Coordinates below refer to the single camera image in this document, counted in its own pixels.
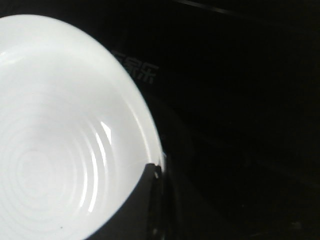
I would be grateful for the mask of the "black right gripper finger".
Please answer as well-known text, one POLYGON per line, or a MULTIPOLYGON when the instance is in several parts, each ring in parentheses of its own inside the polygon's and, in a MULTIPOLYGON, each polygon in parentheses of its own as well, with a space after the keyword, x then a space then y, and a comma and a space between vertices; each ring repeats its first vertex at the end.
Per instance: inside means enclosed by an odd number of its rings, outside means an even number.
POLYGON ((164 181, 162 168, 148 163, 127 200, 99 230, 95 240, 163 240, 164 181))

